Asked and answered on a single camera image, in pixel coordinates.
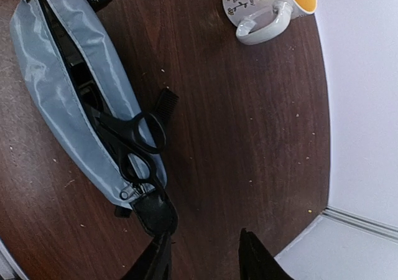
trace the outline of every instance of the white mug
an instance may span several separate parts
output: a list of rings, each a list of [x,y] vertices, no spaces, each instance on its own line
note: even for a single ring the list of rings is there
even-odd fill
[[[246,45],[273,39],[290,20],[313,14],[317,0],[223,0],[224,10],[237,26],[236,37]]]

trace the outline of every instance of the black scissors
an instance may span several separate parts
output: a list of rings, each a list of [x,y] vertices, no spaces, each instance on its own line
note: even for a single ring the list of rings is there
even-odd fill
[[[162,200],[165,190],[157,176],[157,166],[151,154],[160,154],[166,145],[166,133],[163,122],[153,112],[141,112],[133,119],[124,121],[110,114],[98,111],[85,104],[87,114],[98,136],[107,143],[122,177],[133,185],[151,184],[159,191]],[[148,144],[140,134],[140,124],[150,122],[157,131],[157,142],[154,146]],[[139,178],[135,168],[131,165],[129,155],[138,157],[148,168],[149,176]],[[126,200],[129,196],[122,191],[120,198]]]

